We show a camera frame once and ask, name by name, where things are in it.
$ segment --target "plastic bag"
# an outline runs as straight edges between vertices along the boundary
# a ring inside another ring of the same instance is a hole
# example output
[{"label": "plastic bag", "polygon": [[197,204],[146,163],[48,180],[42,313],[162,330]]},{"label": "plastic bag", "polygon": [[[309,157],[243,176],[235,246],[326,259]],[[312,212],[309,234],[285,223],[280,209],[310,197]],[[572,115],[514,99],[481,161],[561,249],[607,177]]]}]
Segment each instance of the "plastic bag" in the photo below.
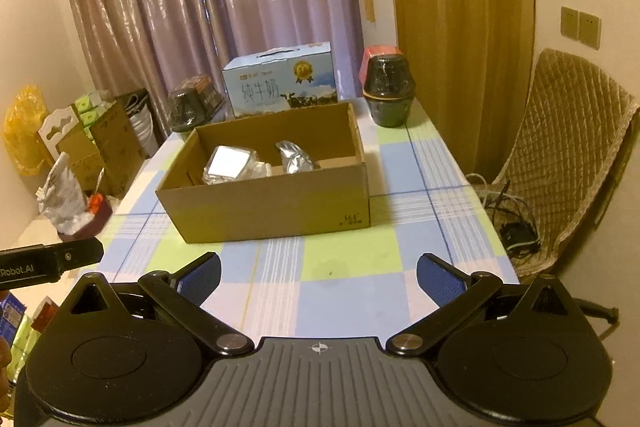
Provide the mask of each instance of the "plastic bag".
[{"label": "plastic bag", "polygon": [[4,145],[22,176],[39,174],[46,163],[36,137],[48,114],[40,88],[26,86],[4,115]]},{"label": "plastic bag", "polygon": [[207,185],[271,176],[271,165],[258,160],[258,153],[242,147],[216,147],[202,174]]},{"label": "plastic bag", "polygon": [[94,219],[94,215],[87,212],[86,197],[69,167],[66,152],[60,153],[44,186],[37,190],[36,199],[40,213],[65,235],[74,235]]}]

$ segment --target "gray ribbed surface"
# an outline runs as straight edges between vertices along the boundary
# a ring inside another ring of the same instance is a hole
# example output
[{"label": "gray ribbed surface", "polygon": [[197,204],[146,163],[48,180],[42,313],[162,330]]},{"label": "gray ribbed surface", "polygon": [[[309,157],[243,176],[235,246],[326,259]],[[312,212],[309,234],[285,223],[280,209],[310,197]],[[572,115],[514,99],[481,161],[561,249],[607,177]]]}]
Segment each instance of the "gray ribbed surface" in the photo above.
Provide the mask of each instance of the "gray ribbed surface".
[{"label": "gray ribbed surface", "polygon": [[[324,344],[322,353],[313,346]],[[45,427],[60,427],[48,421]],[[444,396],[418,360],[373,339],[265,339],[213,365],[185,402],[141,427],[488,427]]]}]

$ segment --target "open cardboard box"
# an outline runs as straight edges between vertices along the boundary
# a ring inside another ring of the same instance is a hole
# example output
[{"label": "open cardboard box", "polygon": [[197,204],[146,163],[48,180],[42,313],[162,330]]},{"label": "open cardboard box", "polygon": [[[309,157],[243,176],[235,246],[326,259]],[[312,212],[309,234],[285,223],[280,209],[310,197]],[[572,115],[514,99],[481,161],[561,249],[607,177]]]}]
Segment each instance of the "open cardboard box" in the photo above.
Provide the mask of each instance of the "open cardboard box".
[{"label": "open cardboard box", "polygon": [[78,178],[82,190],[93,191],[100,171],[104,178],[100,192],[123,198],[145,160],[133,127],[122,105],[113,104],[91,126],[95,143],[82,128],[60,140],[58,150],[69,155],[71,170]]},{"label": "open cardboard box", "polygon": [[[275,144],[290,140],[319,163],[285,174]],[[218,145],[257,151],[268,178],[202,181]],[[158,199],[187,243],[264,239],[370,225],[367,168],[349,103],[305,107],[197,127],[162,179]]]}]

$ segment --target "cardboard carton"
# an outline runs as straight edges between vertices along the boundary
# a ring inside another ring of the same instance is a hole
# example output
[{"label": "cardboard carton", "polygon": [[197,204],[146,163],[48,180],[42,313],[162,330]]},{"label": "cardboard carton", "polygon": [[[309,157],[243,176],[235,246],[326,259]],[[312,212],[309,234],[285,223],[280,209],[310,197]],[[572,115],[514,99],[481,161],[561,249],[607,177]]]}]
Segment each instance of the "cardboard carton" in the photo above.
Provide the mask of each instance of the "cardboard carton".
[{"label": "cardboard carton", "polygon": [[[321,166],[285,174],[275,143],[290,140]],[[257,151],[268,178],[206,185],[215,147]],[[368,227],[364,152],[353,107],[308,107],[197,127],[156,195],[187,243],[264,239]]]},{"label": "cardboard carton", "polygon": [[95,189],[104,167],[100,192],[123,198],[145,160],[145,153],[122,105],[113,104],[91,126],[91,133],[95,143],[84,132],[75,132],[63,137],[58,149],[68,153],[71,170],[82,190]]},{"label": "cardboard carton", "polygon": [[329,42],[237,57],[222,74],[238,117],[338,102]]}]

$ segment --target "checkered tablecloth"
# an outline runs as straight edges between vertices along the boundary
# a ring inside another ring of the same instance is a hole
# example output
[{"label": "checkered tablecloth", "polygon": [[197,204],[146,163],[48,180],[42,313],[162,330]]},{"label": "checkered tablecloth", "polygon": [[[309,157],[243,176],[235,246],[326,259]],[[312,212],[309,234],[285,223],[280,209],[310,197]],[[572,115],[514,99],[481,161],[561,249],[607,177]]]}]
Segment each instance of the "checkered tablecloth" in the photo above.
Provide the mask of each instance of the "checkered tablecloth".
[{"label": "checkered tablecloth", "polygon": [[222,283],[202,307],[256,343],[267,335],[373,335],[384,343],[437,308],[415,279],[427,251],[467,273],[491,271],[516,283],[473,188],[420,105],[396,129],[376,126],[364,100],[354,107],[369,175],[370,229],[187,245],[155,195],[182,145],[173,135],[100,234],[105,255],[98,270],[129,282],[218,252]]}]

